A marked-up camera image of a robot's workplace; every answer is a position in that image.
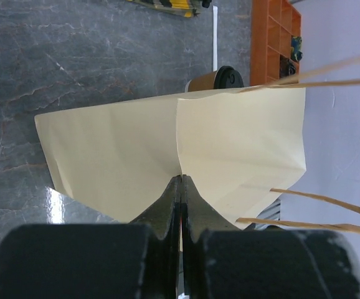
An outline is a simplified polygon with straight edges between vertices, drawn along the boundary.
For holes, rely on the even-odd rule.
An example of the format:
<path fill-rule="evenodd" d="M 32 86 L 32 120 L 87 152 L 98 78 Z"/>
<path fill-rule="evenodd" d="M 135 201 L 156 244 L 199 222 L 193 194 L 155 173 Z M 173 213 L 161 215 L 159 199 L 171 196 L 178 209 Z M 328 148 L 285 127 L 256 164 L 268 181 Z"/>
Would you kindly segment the brown paper bag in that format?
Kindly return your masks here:
<path fill-rule="evenodd" d="M 171 178 L 192 178 L 201 196 L 244 228 L 306 171 L 307 78 L 360 57 L 248 88 L 177 93 L 37 115 L 55 189 L 129 222 Z"/>

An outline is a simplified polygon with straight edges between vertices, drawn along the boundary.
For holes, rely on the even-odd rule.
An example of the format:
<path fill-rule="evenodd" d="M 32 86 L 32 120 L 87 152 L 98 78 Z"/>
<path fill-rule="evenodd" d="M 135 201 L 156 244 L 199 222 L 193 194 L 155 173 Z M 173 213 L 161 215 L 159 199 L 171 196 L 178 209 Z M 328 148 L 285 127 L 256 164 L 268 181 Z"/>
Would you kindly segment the black plastic cup lid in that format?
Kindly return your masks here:
<path fill-rule="evenodd" d="M 242 88 L 244 81 L 241 74 L 231 66 L 222 66 L 216 72 L 214 89 Z"/>

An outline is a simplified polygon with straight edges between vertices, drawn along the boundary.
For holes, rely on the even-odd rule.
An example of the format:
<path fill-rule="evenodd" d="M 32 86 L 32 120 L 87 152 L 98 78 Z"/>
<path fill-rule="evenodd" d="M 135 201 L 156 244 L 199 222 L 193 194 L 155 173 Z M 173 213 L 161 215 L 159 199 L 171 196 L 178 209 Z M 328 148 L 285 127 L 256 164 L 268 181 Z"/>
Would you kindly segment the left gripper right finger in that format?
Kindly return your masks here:
<path fill-rule="evenodd" d="M 181 179 L 184 287 L 190 298 L 360 298 L 360 263 L 330 230 L 241 230 Z"/>

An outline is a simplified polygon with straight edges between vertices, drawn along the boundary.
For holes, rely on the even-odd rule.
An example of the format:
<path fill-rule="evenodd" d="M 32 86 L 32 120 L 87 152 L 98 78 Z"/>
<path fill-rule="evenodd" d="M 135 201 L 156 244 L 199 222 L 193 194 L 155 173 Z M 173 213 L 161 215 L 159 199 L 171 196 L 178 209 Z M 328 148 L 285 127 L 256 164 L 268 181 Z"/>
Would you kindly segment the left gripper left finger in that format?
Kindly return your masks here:
<path fill-rule="evenodd" d="M 128 224 L 29 224 L 0 243 L 0 298 L 176 298 L 181 178 Z"/>

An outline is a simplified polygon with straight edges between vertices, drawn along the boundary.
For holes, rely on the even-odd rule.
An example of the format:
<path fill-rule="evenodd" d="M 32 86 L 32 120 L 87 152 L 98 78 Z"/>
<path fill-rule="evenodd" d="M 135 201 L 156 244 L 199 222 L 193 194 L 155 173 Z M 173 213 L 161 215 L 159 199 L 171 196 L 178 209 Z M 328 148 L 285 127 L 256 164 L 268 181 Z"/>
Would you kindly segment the brown paper coffee cup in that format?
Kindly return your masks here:
<path fill-rule="evenodd" d="M 186 92 L 242 88 L 244 81 L 241 74 L 231 66 L 222 66 L 218 70 L 206 73 L 190 80 L 185 87 Z"/>

